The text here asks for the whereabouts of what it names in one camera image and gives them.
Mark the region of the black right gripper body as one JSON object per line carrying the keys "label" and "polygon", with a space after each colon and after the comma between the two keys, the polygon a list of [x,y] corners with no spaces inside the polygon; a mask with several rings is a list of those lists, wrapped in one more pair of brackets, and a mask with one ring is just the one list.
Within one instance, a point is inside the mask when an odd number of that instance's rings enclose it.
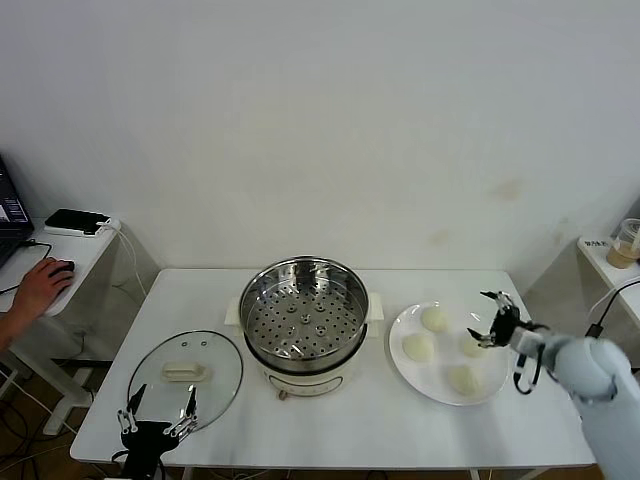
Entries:
{"label": "black right gripper body", "polygon": [[496,312],[490,329],[490,337],[496,346],[507,346],[517,328],[523,322],[518,307],[500,307]]}

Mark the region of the person's bare hand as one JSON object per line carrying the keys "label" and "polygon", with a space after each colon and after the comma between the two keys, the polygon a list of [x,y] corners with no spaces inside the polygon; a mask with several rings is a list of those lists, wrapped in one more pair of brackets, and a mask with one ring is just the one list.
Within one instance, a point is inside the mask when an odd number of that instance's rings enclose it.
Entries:
{"label": "person's bare hand", "polygon": [[73,263],[45,258],[23,277],[10,312],[34,320],[43,315],[56,298],[73,282]]}

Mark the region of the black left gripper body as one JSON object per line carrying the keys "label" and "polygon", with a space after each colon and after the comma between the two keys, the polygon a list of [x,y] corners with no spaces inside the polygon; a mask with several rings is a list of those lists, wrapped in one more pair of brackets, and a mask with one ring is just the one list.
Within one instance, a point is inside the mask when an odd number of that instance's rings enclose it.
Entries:
{"label": "black left gripper body", "polygon": [[122,476],[129,479],[152,479],[159,467],[161,456],[173,449],[173,437],[166,434],[169,422],[140,421],[135,432],[121,435],[127,458]]}

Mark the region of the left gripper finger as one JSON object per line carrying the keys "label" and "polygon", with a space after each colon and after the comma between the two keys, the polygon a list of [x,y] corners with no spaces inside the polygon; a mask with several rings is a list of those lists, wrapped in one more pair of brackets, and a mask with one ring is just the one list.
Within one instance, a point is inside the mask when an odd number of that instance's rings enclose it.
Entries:
{"label": "left gripper finger", "polygon": [[117,420],[121,431],[137,431],[136,412],[141,405],[147,384],[142,384],[139,389],[128,399],[124,409],[117,411]]}
{"label": "left gripper finger", "polygon": [[197,426],[197,388],[191,387],[189,399],[180,419],[164,430],[164,435],[177,440],[184,440]]}

